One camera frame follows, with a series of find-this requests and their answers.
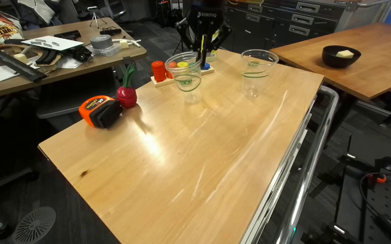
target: paper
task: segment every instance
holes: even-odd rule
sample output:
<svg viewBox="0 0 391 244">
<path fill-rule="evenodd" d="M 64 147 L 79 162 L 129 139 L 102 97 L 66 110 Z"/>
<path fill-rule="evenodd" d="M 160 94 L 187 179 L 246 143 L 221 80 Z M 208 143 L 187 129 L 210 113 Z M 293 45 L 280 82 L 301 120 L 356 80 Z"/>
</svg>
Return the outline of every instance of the paper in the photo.
<svg viewBox="0 0 391 244">
<path fill-rule="evenodd" d="M 83 43 L 72 41 L 72 40 L 64 40 L 64 38 L 57 38 L 53 36 L 45 36 L 39 38 L 32 38 L 32 40 L 26 40 L 22 41 L 23 44 L 31 45 L 31 47 L 38 47 L 43 49 L 53 49 L 53 51 L 66 51 L 72 49 L 75 47 L 83 45 Z"/>
<path fill-rule="evenodd" d="M 76 70 L 81 66 L 83 63 L 75 60 L 75 59 L 61 59 L 58 63 L 58 67 L 62 70 Z"/>
<path fill-rule="evenodd" d="M 0 82 L 18 76 L 16 71 L 11 70 L 7 66 L 0 67 Z"/>
</svg>

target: red object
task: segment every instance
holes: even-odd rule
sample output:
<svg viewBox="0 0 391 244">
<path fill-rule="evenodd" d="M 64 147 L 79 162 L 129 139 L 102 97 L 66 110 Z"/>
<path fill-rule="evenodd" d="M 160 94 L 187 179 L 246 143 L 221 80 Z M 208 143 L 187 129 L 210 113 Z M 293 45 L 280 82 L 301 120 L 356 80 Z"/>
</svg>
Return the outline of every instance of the red object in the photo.
<svg viewBox="0 0 391 244">
<path fill-rule="evenodd" d="M 117 90 L 115 101 L 125 109 L 134 108 L 137 105 L 137 93 L 130 87 L 119 87 Z"/>
<path fill-rule="evenodd" d="M 170 72 L 167 72 L 167 79 L 172 79 L 172 75 Z"/>
<path fill-rule="evenodd" d="M 375 175 L 377 185 L 384 185 L 387 182 L 387 177 L 384 174 Z"/>
<path fill-rule="evenodd" d="M 152 63 L 152 74 L 157 83 L 166 80 L 167 72 L 163 62 L 153 62 Z"/>
<path fill-rule="evenodd" d="M 168 68 L 178 68 L 176 63 L 168 63 Z"/>
<path fill-rule="evenodd" d="M 95 128 L 95 123 L 92 118 L 94 114 L 99 112 L 102 106 L 107 106 L 108 102 L 114 102 L 114 99 L 106 95 L 96 95 L 83 102 L 83 105 L 79 106 L 77 112 L 87 123 L 87 125 Z"/>
</svg>

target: light wood tabletop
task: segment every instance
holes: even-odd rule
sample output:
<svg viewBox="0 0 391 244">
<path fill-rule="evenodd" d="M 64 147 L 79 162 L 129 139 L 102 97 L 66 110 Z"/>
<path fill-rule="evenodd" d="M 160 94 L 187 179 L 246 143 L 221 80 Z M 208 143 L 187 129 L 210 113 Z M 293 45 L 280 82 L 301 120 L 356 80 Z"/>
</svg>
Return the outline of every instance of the light wood tabletop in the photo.
<svg viewBox="0 0 391 244">
<path fill-rule="evenodd" d="M 28 40 L 28 38 L 54 36 L 54 34 L 77 30 L 81 34 L 81 37 L 77 41 L 84 43 L 87 45 L 94 37 L 99 36 L 99 32 L 102 29 L 107 29 L 107 28 L 118 29 L 118 25 L 110 18 L 104 18 L 104 22 L 99 21 L 98 24 L 100 25 L 99 29 L 94 25 L 91 26 L 91 21 L 85 21 L 85 22 L 76 22 L 76 24 L 69 24 L 69 25 L 51 26 L 51 28 L 24 32 L 23 36 L 26 40 Z M 122 37 L 132 40 L 132 37 L 127 36 L 127 33 L 125 32 L 122 32 L 122 34 L 115 36 L 113 38 L 122 38 Z M 65 80 L 65 79 L 75 78 L 79 75 L 100 71 L 104 68 L 110 68 L 117 64 L 121 64 L 126 59 L 142 57 L 145 53 L 147 51 L 142 47 L 130 45 L 127 49 L 123 49 L 122 52 L 114 56 L 102 56 L 102 57 L 96 56 L 91 62 L 87 62 L 83 66 L 80 66 L 77 70 L 57 70 L 49 74 L 46 79 L 38 83 L 32 83 L 23 76 L 18 76 L 5 82 L 0 82 L 0 97 L 30 90 L 30 89 L 39 87 L 43 85 Z"/>
<path fill-rule="evenodd" d="M 199 104 L 148 83 L 110 129 L 80 121 L 39 144 L 121 243 L 239 243 L 323 79 L 277 64 L 247 98 L 239 55 L 212 66 Z"/>
<path fill-rule="evenodd" d="M 328 45 L 350 47 L 361 57 L 345 70 L 322 62 Z M 289 66 L 324 75 L 324 82 L 361 101 L 391 90 L 391 26 L 375 24 L 273 49 Z"/>
</svg>

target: table leg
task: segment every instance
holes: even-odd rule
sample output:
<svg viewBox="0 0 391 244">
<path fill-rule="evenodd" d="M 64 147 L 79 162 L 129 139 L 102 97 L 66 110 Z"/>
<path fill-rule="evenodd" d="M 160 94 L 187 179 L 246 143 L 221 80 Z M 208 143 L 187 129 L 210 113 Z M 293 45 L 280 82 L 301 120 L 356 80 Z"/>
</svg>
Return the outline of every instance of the table leg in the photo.
<svg viewBox="0 0 391 244">
<path fill-rule="evenodd" d="M 342 125 L 342 123 L 345 121 L 345 118 L 347 117 L 347 114 L 350 113 L 350 110 L 353 109 L 353 106 L 357 104 L 357 98 L 349 94 L 343 94 L 343 99 L 339 105 L 339 108 L 337 109 L 333 123 L 331 123 L 331 128 L 330 128 L 330 133 L 327 136 L 327 141 L 331 139 L 331 136 L 337 132 L 337 129 Z"/>
</svg>

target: cabinet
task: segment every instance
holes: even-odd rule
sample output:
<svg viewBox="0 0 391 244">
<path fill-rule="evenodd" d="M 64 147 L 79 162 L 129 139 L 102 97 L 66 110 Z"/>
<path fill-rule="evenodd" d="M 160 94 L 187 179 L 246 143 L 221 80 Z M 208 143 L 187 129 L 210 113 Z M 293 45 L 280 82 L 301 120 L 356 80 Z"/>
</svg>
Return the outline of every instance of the cabinet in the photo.
<svg viewBox="0 0 391 244">
<path fill-rule="evenodd" d="M 267 0 L 263 5 L 228 5 L 225 22 L 232 34 L 223 48 L 232 52 L 271 49 L 334 33 L 345 9 L 312 2 Z"/>
</svg>

